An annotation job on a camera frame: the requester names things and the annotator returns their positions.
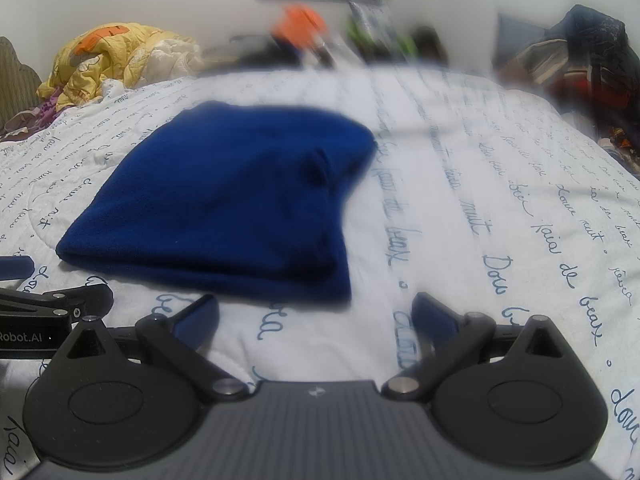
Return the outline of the dark blue knit sweater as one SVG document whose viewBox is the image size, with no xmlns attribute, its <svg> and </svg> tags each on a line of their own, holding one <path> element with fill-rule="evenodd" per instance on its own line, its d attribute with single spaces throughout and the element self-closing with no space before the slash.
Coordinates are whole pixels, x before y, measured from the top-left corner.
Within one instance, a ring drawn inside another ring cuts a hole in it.
<svg viewBox="0 0 640 480">
<path fill-rule="evenodd" d="M 366 126 L 327 110 L 206 102 L 119 163 L 56 253 L 132 280 L 343 302 L 343 208 L 375 149 Z"/>
</svg>

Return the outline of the white bedspread with blue script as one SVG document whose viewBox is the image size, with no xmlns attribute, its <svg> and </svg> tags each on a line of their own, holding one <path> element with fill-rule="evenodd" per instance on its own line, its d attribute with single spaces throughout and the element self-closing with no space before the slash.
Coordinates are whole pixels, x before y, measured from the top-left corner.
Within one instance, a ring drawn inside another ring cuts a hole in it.
<svg viewBox="0 0 640 480">
<path fill-rule="evenodd" d="M 261 380 L 385 382 L 416 362 L 410 307 L 521 325 L 552 318 L 608 404 L 594 459 L 639 474 L 639 183 L 544 99 L 431 67 L 277 70 L 181 78 L 63 114 L 1 151 L 1 250 L 32 258 L 20 292 L 93 285 L 55 245 L 116 165 L 156 128 L 206 101 L 307 105 L 378 142 L 343 218 L 344 308 L 223 299 L 206 356 Z"/>
</svg>

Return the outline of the yellow and cream quilt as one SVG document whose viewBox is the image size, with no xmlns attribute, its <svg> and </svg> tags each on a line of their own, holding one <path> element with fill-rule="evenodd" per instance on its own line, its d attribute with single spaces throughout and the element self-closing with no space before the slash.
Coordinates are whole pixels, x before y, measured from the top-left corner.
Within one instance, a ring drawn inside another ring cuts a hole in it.
<svg viewBox="0 0 640 480">
<path fill-rule="evenodd" d="M 135 89 L 202 70 L 202 50 L 194 39 L 139 23 L 111 23 L 88 30 L 58 50 L 37 96 L 57 96 L 56 109 L 64 110 L 99 99 L 110 79 Z"/>
</svg>

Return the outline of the black garment on bed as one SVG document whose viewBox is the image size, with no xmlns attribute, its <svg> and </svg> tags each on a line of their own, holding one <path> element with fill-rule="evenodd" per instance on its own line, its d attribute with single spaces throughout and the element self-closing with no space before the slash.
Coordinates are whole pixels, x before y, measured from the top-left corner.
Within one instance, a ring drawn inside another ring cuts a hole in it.
<svg viewBox="0 0 640 480">
<path fill-rule="evenodd" d="M 226 44 L 206 48 L 204 60 L 209 64 L 245 68 L 299 68 L 300 51 L 290 42 L 272 35 L 238 35 Z"/>
</svg>

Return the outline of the dark blue jacket pile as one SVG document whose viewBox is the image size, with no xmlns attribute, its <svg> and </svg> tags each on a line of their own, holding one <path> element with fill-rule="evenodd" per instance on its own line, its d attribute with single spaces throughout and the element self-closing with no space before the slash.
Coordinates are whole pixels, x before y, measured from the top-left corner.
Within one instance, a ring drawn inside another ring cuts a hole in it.
<svg viewBox="0 0 640 480">
<path fill-rule="evenodd" d="M 639 55 L 625 24 L 576 4 L 542 38 L 496 64 L 505 87 L 540 94 L 563 110 L 626 127 L 639 123 Z"/>
</svg>

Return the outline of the grey framed board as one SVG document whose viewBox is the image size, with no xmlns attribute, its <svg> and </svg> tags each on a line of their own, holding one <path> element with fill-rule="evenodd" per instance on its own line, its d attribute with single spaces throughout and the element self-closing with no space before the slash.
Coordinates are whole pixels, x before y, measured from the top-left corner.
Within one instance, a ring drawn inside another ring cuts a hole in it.
<svg viewBox="0 0 640 480">
<path fill-rule="evenodd" d="M 500 64 L 512 58 L 529 44 L 542 38 L 546 31 L 544 26 L 499 13 L 494 62 Z"/>
</svg>

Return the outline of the orange plastic bag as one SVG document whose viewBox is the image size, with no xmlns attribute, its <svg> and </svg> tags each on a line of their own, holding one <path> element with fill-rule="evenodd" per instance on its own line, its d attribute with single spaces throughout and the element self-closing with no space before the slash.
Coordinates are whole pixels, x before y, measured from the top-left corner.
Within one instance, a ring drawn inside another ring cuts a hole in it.
<svg viewBox="0 0 640 480">
<path fill-rule="evenodd" d="M 322 16 L 309 6 L 287 6 L 271 29 L 274 38 L 296 49 L 313 49 L 328 28 Z"/>
</svg>

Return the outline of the green patterned bag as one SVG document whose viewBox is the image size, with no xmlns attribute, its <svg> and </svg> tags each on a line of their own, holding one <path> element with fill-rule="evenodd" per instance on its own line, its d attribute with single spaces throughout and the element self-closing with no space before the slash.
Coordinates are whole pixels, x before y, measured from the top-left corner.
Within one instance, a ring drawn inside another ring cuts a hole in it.
<svg viewBox="0 0 640 480">
<path fill-rule="evenodd" d="M 410 36 L 402 36 L 393 24 L 386 3 L 348 2 L 346 32 L 364 62 L 412 60 L 418 49 Z"/>
</svg>

